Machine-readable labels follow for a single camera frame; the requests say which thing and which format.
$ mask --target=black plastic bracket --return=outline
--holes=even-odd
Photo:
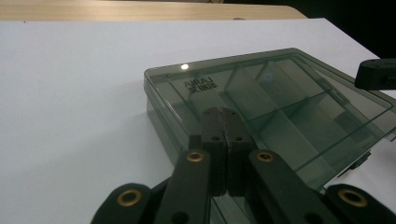
[[[396,59],[362,62],[356,75],[355,87],[367,91],[396,90]]]

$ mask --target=white table surface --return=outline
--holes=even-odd
[[[89,223],[114,188],[172,173],[146,113],[146,69],[284,48],[353,77],[376,58],[323,19],[0,22],[0,223]],[[395,149],[381,141],[334,183],[396,212]]]

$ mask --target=transparent plastic box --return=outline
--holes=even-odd
[[[282,156],[312,189],[342,173],[380,139],[394,136],[396,100],[356,89],[353,82],[298,49],[145,73],[148,114],[172,162],[188,148],[189,135],[200,134],[201,113],[227,107],[240,114],[259,148]]]

